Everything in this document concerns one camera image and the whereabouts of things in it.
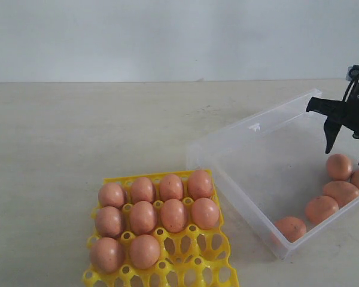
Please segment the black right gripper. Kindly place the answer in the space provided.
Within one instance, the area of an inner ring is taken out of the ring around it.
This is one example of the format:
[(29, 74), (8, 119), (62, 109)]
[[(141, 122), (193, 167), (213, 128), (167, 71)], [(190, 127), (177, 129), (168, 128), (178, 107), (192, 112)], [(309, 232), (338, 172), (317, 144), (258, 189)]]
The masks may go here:
[(351, 92), (345, 100), (312, 97), (306, 111), (316, 112), (327, 117), (323, 127), (326, 138), (326, 154), (331, 152), (343, 126), (353, 131), (353, 137), (359, 139), (359, 77), (358, 81), (353, 82)]

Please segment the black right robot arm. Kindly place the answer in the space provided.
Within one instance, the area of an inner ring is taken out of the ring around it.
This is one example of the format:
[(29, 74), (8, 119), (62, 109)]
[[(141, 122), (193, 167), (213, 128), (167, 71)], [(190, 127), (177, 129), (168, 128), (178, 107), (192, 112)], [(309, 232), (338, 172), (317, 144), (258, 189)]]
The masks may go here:
[(353, 131), (352, 137), (359, 139), (359, 65), (348, 68), (346, 80), (349, 84), (341, 100), (312, 97), (306, 107), (307, 112), (325, 115), (325, 153), (330, 153), (341, 127)]

